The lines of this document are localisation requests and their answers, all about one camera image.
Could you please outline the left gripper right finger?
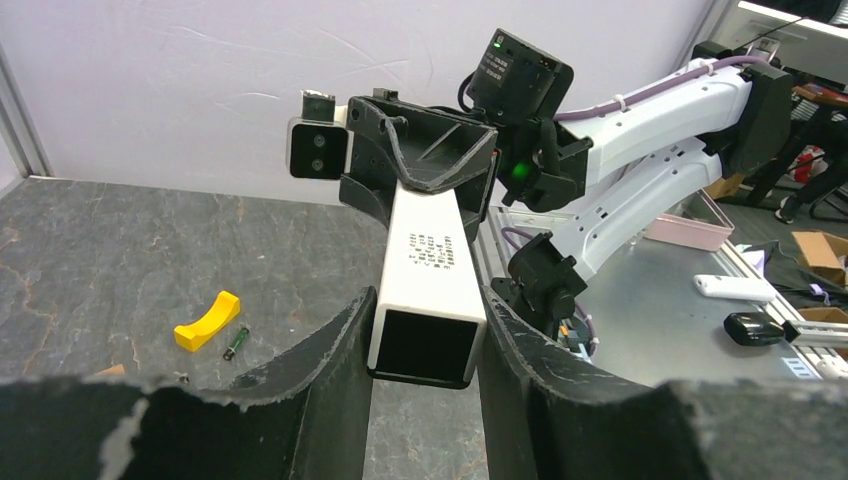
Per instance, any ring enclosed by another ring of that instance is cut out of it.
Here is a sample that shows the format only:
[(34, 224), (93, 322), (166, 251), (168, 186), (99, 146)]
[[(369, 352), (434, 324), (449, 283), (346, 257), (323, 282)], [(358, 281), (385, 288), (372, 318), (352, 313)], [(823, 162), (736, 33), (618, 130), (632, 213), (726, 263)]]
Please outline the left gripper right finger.
[(839, 381), (647, 387), (577, 359), (481, 290), (477, 368), (493, 479), (843, 479)]

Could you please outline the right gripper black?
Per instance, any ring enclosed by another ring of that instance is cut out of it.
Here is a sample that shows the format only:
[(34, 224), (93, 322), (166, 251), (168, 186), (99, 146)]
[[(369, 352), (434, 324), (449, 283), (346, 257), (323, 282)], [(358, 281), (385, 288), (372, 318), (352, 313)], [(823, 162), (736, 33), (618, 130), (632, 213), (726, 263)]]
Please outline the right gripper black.
[(401, 101), (391, 90), (348, 101), (350, 170), (339, 200), (390, 224), (397, 184), (427, 194), (454, 192), (465, 226), (485, 219), (497, 163), (496, 129), (457, 113)]

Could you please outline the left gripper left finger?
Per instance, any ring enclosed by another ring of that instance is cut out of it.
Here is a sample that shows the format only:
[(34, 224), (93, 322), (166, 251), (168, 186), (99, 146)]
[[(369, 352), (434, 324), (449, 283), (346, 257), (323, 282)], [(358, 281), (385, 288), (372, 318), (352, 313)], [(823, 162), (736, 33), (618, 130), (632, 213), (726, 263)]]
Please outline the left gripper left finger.
[(377, 295), (221, 390), (162, 377), (1, 383), (5, 479), (358, 479)]

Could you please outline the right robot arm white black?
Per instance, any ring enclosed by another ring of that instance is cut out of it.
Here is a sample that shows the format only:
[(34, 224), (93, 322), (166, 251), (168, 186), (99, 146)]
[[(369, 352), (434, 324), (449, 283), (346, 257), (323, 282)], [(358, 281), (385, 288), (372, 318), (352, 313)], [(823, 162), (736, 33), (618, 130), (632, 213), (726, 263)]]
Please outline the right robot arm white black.
[(791, 75), (712, 42), (660, 81), (563, 112), (573, 78), (569, 65), (497, 30), (460, 85), (457, 109), (410, 104), (393, 91), (350, 99), (352, 165), (340, 201), (387, 223), (398, 187), (453, 193), (475, 233), (494, 183), (505, 205), (547, 213), (619, 173), (563, 232), (530, 240), (509, 264), (502, 297), (550, 335), (625, 241), (715, 180), (757, 170), (788, 136)]

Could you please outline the white black remote control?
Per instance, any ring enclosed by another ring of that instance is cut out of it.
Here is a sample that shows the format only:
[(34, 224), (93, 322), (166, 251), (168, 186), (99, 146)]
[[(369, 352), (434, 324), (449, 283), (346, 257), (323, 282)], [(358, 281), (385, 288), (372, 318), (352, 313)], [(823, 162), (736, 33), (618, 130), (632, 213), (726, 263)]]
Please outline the white black remote control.
[(378, 379), (469, 386), (487, 318), (454, 191), (398, 186), (367, 356)]

